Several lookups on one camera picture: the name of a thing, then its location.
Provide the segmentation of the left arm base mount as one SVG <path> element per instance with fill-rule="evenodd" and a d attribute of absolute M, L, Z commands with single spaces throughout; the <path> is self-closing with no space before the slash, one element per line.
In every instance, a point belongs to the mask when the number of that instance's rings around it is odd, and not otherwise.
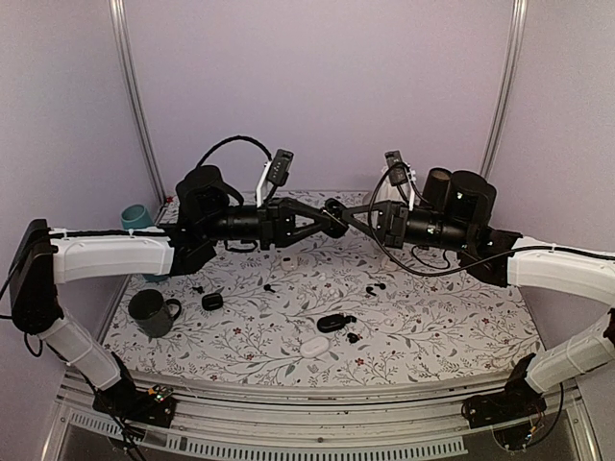
<path fill-rule="evenodd" d="M 140 391 L 131 383 L 118 382 L 107 390 L 97 390 L 92 408 L 118 420 L 169 428 L 175 416 L 177 400 L 160 400 L 148 391 Z"/>

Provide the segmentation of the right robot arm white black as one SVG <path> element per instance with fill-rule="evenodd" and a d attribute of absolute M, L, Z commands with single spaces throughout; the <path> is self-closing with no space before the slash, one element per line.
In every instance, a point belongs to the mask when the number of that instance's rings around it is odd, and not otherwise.
<path fill-rule="evenodd" d="M 455 252 L 458 271 L 494 286 L 534 287 L 614 304 L 614 255 L 549 244 L 490 227 L 497 191 L 482 176 L 434 168 L 419 204 L 372 200 L 341 218 L 388 254 L 405 244 Z M 614 358 L 614 314 L 516 365 L 497 410 L 518 418 L 540 395 Z"/>

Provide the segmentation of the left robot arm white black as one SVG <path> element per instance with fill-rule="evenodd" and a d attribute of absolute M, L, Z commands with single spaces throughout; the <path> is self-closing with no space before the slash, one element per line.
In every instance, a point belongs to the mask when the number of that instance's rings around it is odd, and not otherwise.
<path fill-rule="evenodd" d="M 76 367 L 123 417 L 143 406 L 140 392 L 121 375 L 119 362 L 61 307 L 57 287 L 77 279 L 131 274 L 183 276 L 199 272 L 218 242 L 254 242 L 286 248 L 318 232 L 338 238 L 347 229 L 340 211 L 294 199 L 254 206 L 226 184 L 218 167 L 199 166 L 178 183 L 176 224 L 144 230 L 53 230 L 32 221 L 1 291 L 10 296 L 10 320 Z"/>

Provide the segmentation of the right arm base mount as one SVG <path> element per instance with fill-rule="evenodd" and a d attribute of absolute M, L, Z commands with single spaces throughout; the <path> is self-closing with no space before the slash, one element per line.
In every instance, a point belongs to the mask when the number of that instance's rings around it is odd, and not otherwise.
<path fill-rule="evenodd" d="M 463 401 L 461 416 L 471 428 L 510 422 L 543 412 L 547 404 L 542 394 L 526 381 L 528 367 L 535 353 L 522 358 L 513 368 L 502 391 L 474 395 Z"/>

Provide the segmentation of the black round earbud case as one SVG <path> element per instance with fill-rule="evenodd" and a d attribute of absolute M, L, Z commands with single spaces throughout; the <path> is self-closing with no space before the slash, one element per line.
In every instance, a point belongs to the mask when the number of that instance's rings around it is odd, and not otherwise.
<path fill-rule="evenodd" d="M 343 220 L 343 211 L 346 207 L 334 198 L 329 198 L 323 208 L 323 212 L 329 216 L 330 225 L 325 231 L 325 234 L 331 238 L 342 237 L 349 228 L 349 225 Z"/>

